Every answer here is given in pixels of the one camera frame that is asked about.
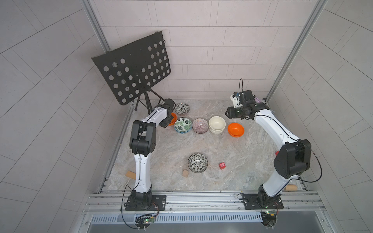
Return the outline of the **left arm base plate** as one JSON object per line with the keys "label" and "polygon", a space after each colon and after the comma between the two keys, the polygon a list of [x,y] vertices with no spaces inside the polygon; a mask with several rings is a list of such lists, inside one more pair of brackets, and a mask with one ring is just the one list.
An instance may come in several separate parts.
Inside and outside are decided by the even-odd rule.
{"label": "left arm base plate", "polygon": [[124,203],[125,211],[164,211],[166,195],[129,196]]}

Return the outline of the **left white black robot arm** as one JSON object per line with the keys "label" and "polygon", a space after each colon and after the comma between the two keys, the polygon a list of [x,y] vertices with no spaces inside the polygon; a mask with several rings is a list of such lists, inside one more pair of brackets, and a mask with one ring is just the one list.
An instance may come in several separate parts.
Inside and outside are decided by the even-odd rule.
{"label": "left white black robot arm", "polygon": [[150,165],[156,147],[156,127],[166,128],[171,123],[174,108],[175,103],[159,104],[146,118],[133,122],[130,149],[136,161],[134,190],[138,193],[151,191]]}

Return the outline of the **cream bowl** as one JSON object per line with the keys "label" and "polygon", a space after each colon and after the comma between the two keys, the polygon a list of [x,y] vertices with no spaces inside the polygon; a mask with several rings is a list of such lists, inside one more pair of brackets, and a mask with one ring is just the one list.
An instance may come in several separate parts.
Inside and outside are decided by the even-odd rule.
{"label": "cream bowl", "polygon": [[209,130],[213,134],[221,134],[226,127],[225,120],[220,116],[211,117],[208,124],[209,124]]}

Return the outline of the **purple striped bowl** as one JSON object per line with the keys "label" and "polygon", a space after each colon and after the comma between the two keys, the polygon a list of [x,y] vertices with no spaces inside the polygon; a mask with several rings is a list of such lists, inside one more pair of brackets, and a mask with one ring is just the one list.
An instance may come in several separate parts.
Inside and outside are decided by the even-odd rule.
{"label": "purple striped bowl", "polygon": [[209,124],[205,119],[198,118],[193,121],[192,129],[197,134],[204,134],[208,131]]}

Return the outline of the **green leaf bowl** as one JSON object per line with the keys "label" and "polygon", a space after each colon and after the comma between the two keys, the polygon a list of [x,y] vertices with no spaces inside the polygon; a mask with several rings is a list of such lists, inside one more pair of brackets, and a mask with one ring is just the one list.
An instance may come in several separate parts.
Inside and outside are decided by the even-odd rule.
{"label": "green leaf bowl", "polygon": [[182,133],[182,134],[187,133],[192,128],[192,121],[189,118],[186,118],[186,117],[179,118],[175,122],[174,128],[179,133]]}

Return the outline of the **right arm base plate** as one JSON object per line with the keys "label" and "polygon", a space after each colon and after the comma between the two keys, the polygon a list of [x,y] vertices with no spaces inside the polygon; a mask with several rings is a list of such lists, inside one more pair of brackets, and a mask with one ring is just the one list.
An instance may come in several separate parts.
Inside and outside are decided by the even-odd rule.
{"label": "right arm base plate", "polygon": [[243,204],[246,210],[281,210],[284,205],[281,200],[281,194],[268,197],[264,194],[243,194]]}

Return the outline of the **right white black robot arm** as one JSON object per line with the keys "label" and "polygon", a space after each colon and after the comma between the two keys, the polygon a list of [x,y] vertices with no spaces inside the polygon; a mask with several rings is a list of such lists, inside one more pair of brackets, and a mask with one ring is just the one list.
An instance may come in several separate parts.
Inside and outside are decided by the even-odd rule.
{"label": "right white black robot arm", "polygon": [[274,172],[262,184],[258,193],[262,197],[278,196],[284,187],[303,172],[309,170],[311,157],[311,143],[301,140],[291,133],[274,116],[268,106],[263,103],[251,104],[247,107],[228,107],[225,115],[228,118],[250,119],[258,123],[272,138],[278,147],[278,154],[274,159]]}

